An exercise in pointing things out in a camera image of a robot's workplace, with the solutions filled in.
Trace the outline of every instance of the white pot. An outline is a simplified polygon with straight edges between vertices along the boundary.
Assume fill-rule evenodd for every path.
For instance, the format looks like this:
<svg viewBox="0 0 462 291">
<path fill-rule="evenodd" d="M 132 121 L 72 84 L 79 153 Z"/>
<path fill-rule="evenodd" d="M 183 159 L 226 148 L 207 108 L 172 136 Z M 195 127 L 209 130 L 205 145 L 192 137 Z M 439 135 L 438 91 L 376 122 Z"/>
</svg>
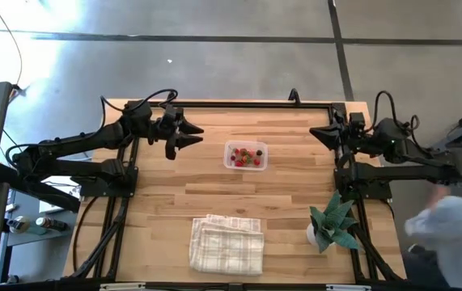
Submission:
<svg viewBox="0 0 462 291">
<path fill-rule="evenodd" d="M 315 235 L 313 234 L 313 224 L 310 222 L 308 227 L 306 228 L 306 237 L 308 239 L 308 242 L 315 247 L 319 247 L 319 244 L 317 243 L 315 239 Z"/>
</svg>

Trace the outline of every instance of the bottle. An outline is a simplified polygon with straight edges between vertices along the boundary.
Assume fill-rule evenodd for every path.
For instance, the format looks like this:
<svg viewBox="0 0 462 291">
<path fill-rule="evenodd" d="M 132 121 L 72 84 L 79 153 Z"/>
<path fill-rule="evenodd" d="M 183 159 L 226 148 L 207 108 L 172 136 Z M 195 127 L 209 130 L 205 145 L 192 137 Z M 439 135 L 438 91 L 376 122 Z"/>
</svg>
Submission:
<svg viewBox="0 0 462 291">
<path fill-rule="evenodd" d="M 67 224 L 65 222 L 49 217 L 39 217 L 36 219 L 36 225 L 49 230 L 64 231 L 67 229 Z"/>
<path fill-rule="evenodd" d="M 23 234 L 27 232 L 29 234 L 42 235 L 47 232 L 45 228 L 37 226 L 34 222 L 31 222 L 28 217 L 24 216 L 10 219 L 7 225 L 10 227 L 10 232 L 13 234 Z"/>
</svg>

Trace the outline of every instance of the potted plant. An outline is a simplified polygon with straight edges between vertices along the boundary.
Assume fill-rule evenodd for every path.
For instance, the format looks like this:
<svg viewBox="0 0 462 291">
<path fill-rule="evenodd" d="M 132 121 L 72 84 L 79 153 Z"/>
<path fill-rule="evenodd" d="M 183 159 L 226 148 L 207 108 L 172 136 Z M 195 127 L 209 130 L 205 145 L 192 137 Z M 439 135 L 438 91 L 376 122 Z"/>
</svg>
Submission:
<svg viewBox="0 0 462 291">
<path fill-rule="evenodd" d="M 326 250 L 332 243 L 341 247 L 359 249 L 356 239 L 346 231 L 348 227 L 357 223 L 353 218 L 346 216 L 353 201 L 341 204 L 340 200 L 340 194 L 335 191 L 323 213 L 310 206 L 312 223 L 308 226 L 306 234 L 310 244 L 319 246 L 319 253 Z"/>
</svg>

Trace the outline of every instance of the plastic container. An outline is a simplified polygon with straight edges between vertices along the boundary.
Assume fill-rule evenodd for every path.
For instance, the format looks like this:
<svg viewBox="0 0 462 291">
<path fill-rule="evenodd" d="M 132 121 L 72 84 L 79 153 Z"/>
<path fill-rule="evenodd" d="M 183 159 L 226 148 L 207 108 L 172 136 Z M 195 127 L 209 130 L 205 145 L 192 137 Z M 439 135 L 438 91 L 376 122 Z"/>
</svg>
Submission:
<svg viewBox="0 0 462 291">
<path fill-rule="evenodd" d="M 256 153 L 260 150 L 263 154 L 261 156 L 257 156 L 254 154 L 252 159 L 259 158 L 260 165 L 256 166 L 254 163 L 245 164 L 241 167 L 235 166 L 235 161 L 231 160 L 231 156 L 235 155 L 233 152 L 234 149 L 246 149 L 248 151 L 253 151 Z M 246 171 L 263 171 L 266 169 L 266 166 L 269 161 L 269 148 L 263 142 L 258 141 L 228 141 L 225 144 L 225 154 L 223 155 L 223 164 L 225 167 L 229 169 L 236 169 L 236 170 L 246 170 Z"/>
</svg>

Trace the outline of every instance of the clear plastic container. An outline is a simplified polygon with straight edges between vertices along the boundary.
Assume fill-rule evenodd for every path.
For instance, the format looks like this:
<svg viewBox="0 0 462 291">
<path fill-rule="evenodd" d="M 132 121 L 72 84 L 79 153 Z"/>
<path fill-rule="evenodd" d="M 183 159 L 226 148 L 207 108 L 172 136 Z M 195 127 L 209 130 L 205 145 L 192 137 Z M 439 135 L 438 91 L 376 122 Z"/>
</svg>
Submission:
<svg viewBox="0 0 462 291">
<path fill-rule="evenodd" d="M 243 155 L 240 153 L 236 154 L 235 150 L 241 151 L 246 149 L 252 162 L 242 162 Z M 256 165 L 254 161 L 258 160 L 259 165 Z M 246 171 L 263 171 L 266 169 L 266 165 L 269 160 L 269 148 L 263 142 L 258 141 L 228 141 L 225 144 L 225 154 L 223 155 L 223 164 L 229 169 L 246 170 Z M 236 162 L 242 162 L 243 166 L 236 166 Z"/>
</svg>

